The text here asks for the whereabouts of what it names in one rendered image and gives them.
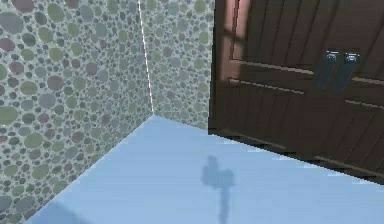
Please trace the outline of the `dark brown wooden cupboard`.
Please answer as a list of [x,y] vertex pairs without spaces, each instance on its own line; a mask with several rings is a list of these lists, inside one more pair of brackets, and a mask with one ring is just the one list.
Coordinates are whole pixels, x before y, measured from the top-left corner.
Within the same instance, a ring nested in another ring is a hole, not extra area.
[[384,185],[384,0],[215,0],[208,131]]

